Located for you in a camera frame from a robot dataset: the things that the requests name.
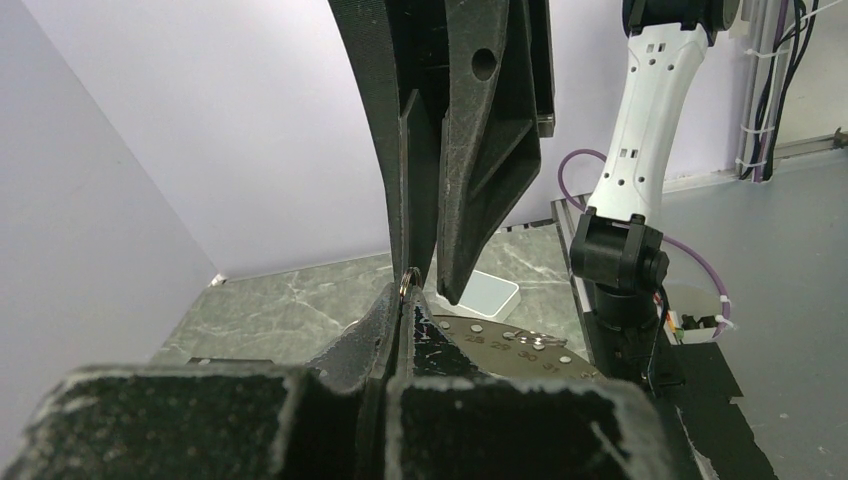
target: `gray marble surface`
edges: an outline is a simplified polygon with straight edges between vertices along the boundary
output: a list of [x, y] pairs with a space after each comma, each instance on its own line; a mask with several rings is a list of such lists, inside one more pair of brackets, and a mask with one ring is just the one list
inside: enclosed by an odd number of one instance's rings
[[[476, 268], [521, 287], [521, 303], [505, 323], [565, 338], [585, 357], [555, 226], [495, 234]], [[448, 313], [434, 301], [433, 280], [424, 289], [431, 308]], [[386, 254], [210, 287], [152, 363], [184, 364], [191, 357], [305, 362], [361, 318], [391, 281]]]

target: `black cable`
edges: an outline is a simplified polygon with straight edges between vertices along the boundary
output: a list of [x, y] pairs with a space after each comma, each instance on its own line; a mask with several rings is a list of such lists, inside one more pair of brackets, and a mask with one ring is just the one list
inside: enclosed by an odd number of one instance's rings
[[[816, 11], [819, 8], [819, 0], [813, 0], [813, 4], [810, 7], [811, 11]], [[777, 134], [780, 130], [780, 121], [783, 118], [783, 107], [786, 105], [786, 95], [789, 93], [789, 85], [792, 83], [792, 79], [795, 78], [795, 72], [798, 71], [798, 66], [801, 65], [801, 60], [804, 59], [804, 54], [807, 53], [807, 47], [810, 44], [810, 38], [813, 36], [813, 29], [816, 26], [816, 16], [813, 15], [807, 20], [807, 32], [804, 35], [804, 45], [801, 47], [801, 51], [798, 52], [797, 57], [793, 55], [793, 63], [790, 66], [790, 69], [786, 73], [786, 80], [783, 82], [783, 89], [780, 92], [780, 103], [777, 104], [777, 115], [774, 117], [774, 130], [772, 131], [772, 135], [770, 138], [768, 150], [766, 152], [766, 165], [763, 168], [763, 181], [770, 180], [772, 175], [774, 174], [774, 148], [777, 146]], [[795, 23], [795, 30], [797, 32], [798, 38], [800, 38], [801, 30], [799, 28], [799, 23]]]
[[[807, 7], [804, 4], [804, 2], [799, 1], [799, 0], [793, 0], [793, 7], [795, 8], [795, 15], [796, 15], [795, 18], [802, 18], [804, 15], [807, 14]], [[795, 28], [793, 29], [793, 31], [784, 34], [783, 37], [772, 48], [772, 52], [777, 52], [778, 50], [780, 50], [780, 47], [784, 43], [786, 43], [790, 39], [793, 39], [793, 38], [796, 39], [796, 42], [793, 44], [792, 55], [789, 58], [789, 68], [791, 68], [793, 64], [795, 64], [799, 61], [799, 59], [796, 59], [796, 54], [798, 52], [798, 47], [797, 47], [798, 41], [797, 40], [800, 39], [801, 32], [803, 32], [804, 30], [807, 30], [807, 28], [810, 26], [810, 21], [809, 21], [809, 19], [807, 19], [804, 22], [804, 25], [801, 26], [800, 28], [798, 27], [799, 25], [800, 25], [799, 22], [795, 22]], [[768, 121], [767, 118], [764, 118], [765, 117], [765, 110], [766, 110], [766, 106], [768, 105], [769, 94], [771, 93], [771, 81], [772, 81], [772, 76], [774, 75], [774, 71], [775, 71], [774, 66], [775, 66], [775, 63], [777, 63], [777, 60], [778, 60], [778, 57], [774, 56], [774, 57], [771, 58], [771, 61], [769, 62], [769, 71], [768, 71], [769, 73], [768, 73], [768, 76], [766, 77], [766, 82], [764, 84], [763, 91], [760, 94], [760, 100], [757, 104], [757, 112], [756, 112], [756, 115], [755, 115], [755, 118], [754, 118], [754, 129], [755, 130], [762, 130], [763, 128], [765, 128], [765, 123]], [[750, 164], [757, 163], [757, 160], [759, 160], [760, 154], [762, 153], [762, 137], [761, 137], [761, 135], [762, 134], [760, 134], [760, 133], [754, 134], [754, 148], [751, 152], [751, 159], [748, 162]], [[740, 180], [747, 179], [748, 176], [750, 176], [751, 172], [753, 172], [753, 171], [754, 171], [754, 167], [748, 167], [745, 170], [745, 172], [743, 172], [739, 176], [739, 179]]]
[[657, 356], [657, 342], [660, 338], [660, 333], [663, 331], [665, 319], [668, 317], [668, 312], [671, 310], [671, 305], [668, 303], [668, 294], [665, 292], [665, 287], [660, 285], [657, 289], [660, 300], [663, 302], [662, 313], [660, 313], [660, 321], [657, 322], [657, 331], [654, 334], [654, 343], [651, 344], [651, 356], [648, 358], [648, 366], [645, 369], [645, 377], [648, 380], [648, 386], [654, 396], [657, 396], [657, 391], [654, 389], [654, 357]]
[[[809, 25], [809, 22], [805, 22], [804, 26], [801, 27], [801, 31], [803, 32], [804, 30], [806, 30], [808, 25]], [[778, 51], [784, 43], [786, 43], [787, 41], [789, 41], [792, 38], [795, 38], [795, 31], [794, 30], [790, 33], [785, 34], [783, 36], [783, 38], [780, 39], [780, 41], [774, 46], [774, 48], [772, 50], [774, 52]], [[776, 56], [772, 57], [771, 61], [769, 62], [768, 77], [766, 77], [765, 86], [763, 87], [763, 91], [760, 94], [760, 100], [759, 100], [759, 103], [757, 104], [757, 113], [756, 113], [755, 118], [754, 118], [754, 129], [755, 130], [762, 130], [763, 128], [765, 128], [765, 123], [768, 121], [768, 119], [764, 118], [764, 117], [765, 117], [765, 113], [766, 113], [765, 112], [766, 105], [768, 104], [768, 101], [769, 101], [769, 93], [771, 92], [771, 80], [772, 80], [772, 76], [774, 75], [774, 64], [776, 62], [777, 62]], [[751, 163], [751, 164], [756, 163], [757, 160], [760, 157], [761, 146], [762, 146], [761, 135], [762, 134], [760, 134], [760, 133], [754, 134], [754, 149], [751, 152], [751, 160], [749, 161], [749, 163]], [[739, 176], [739, 179], [740, 180], [747, 179], [748, 176], [751, 175], [751, 172], [753, 172], [753, 171], [754, 171], [754, 167], [748, 167], [745, 170], [745, 172], [742, 173], [742, 175]]]

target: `gray table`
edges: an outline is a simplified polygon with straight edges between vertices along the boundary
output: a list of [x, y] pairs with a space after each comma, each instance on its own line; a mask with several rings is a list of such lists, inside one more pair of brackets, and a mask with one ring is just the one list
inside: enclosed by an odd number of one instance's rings
[[[565, 338], [585, 356], [555, 226], [495, 234], [477, 269], [521, 287], [521, 303], [506, 323]], [[433, 278], [424, 289], [431, 300]], [[360, 319], [391, 281], [386, 254], [208, 288], [152, 363], [184, 364], [191, 357], [305, 362]]]
[[[848, 154], [786, 167], [768, 185], [669, 194], [661, 228], [727, 284], [739, 328], [721, 349], [775, 472], [848, 478]], [[669, 251], [672, 277], [709, 282]]]

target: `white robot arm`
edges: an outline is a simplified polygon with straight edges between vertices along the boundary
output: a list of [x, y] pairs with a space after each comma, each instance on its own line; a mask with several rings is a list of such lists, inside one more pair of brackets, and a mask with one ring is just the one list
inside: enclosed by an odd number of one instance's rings
[[701, 25], [645, 27], [628, 41], [627, 83], [601, 179], [589, 199], [596, 215], [651, 225], [659, 213], [668, 156], [686, 92], [709, 45]]

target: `white wall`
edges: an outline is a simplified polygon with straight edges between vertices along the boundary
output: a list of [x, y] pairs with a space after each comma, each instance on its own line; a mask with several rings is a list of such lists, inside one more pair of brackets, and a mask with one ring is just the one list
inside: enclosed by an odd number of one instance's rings
[[[388, 249], [383, 190], [326, 0], [25, 0], [218, 269], [252, 276]], [[624, 85], [620, 2], [551, 2], [557, 135], [508, 219], [550, 217], [559, 159], [606, 151]], [[746, 66], [722, 37], [669, 176], [729, 168]], [[575, 163], [588, 191], [600, 168]]]
[[39, 398], [144, 362], [215, 270], [19, 0], [0, 1], [0, 470]]

